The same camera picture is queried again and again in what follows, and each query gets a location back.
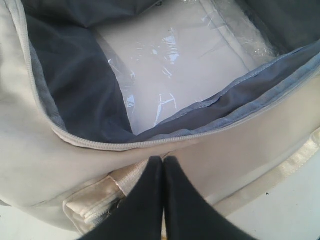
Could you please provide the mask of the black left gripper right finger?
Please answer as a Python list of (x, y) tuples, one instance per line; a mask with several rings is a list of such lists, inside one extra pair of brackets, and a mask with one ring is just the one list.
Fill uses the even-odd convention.
[(212, 208), (195, 189), (174, 156), (164, 165), (164, 215), (169, 240), (253, 240)]

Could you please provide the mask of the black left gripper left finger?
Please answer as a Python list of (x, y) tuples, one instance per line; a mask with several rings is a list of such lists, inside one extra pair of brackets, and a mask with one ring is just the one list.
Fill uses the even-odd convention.
[(148, 160), (127, 198), (83, 240), (160, 240), (163, 222), (163, 161)]

